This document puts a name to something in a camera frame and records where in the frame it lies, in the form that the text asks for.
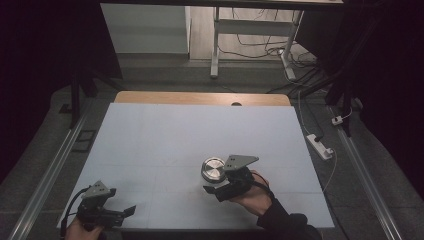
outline table surface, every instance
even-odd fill
[[[231,154],[260,158],[250,168],[267,176],[288,212],[304,213],[316,227],[334,226],[296,112],[284,95],[121,92],[72,196],[99,179],[116,188],[105,207],[136,205],[122,226],[130,231],[254,229],[254,215],[219,203],[202,188],[208,183],[200,176],[201,163]]]

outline metal frame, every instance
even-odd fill
[[[331,107],[327,107],[327,110],[331,113],[333,117],[335,116]],[[364,163],[364,160],[362,159],[358,149],[356,148],[354,140],[352,139],[352,137],[348,137],[346,135],[346,132],[341,127],[337,128],[337,132],[345,150],[349,155],[352,165],[355,168],[358,178],[361,181],[362,186],[364,187],[368,199],[376,212],[378,220],[380,221],[381,226],[383,228],[383,231],[386,233],[387,239],[403,239],[402,235],[398,230],[398,226],[396,225],[396,222],[393,219],[393,216],[391,215],[390,210],[386,205],[386,202],[378,191],[377,186],[375,185],[371,174],[369,173],[368,168]]]
[[[267,35],[288,37],[284,51],[280,53],[284,70],[289,80],[295,80],[296,76],[290,66],[288,56],[293,45],[294,38],[299,28],[303,11],[300,11],[293,22],[272,22],[272,21],[252,21],[219,19],[219,7],[214,8],[214,38],[211,59],[211,78],[218,77],[219,65],[219,34],[243,34],[243,35]]]
[[[72,130],[69,130],[68,134],[66,135],[66,138],[56,153],[53,161],[50,163],[48,169],[43,175],[43,178],[38,183],[37,188],[25,206],[25,209],[23,210],[19,220],[9,235],[8,240],[27,238],[32,226],[35,223],[35,220],[38,217],[38,214],[44,205],[44,202],[47,199],[47,196],[50,193],[50,190],[53,187],[53,184],[57,179],[57,176],[60,173],[60,170],[62,169],[63,164],[65,163],[66,158],[68,157],[69,152],[72,149],[72,145],[74,144],[75,139],[77,138],[82,126],[85,123],[85,120],[87,119],[87,115],[93,105],[93,101],[94,100],[91,99],[86,100],[87,104],[84,105],[81,118],[75,124],[75,127]]]

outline power strip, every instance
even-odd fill
[[[306,136],[306,139],[308,139],[309,143],[314,147],[322,160],[328,160],[333,157],[333,150],[331,148],[325,148],[321,141],[315,142],[315,134]]]

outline white wall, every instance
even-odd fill
[[[187,7],[103,3],[101,7],[116,53],[189,52]]]

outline metal tin lid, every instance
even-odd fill
[[[210,183],[220,183],[225,180],[225,162],[217,157],[206,159],[202,165],[202,177]]]

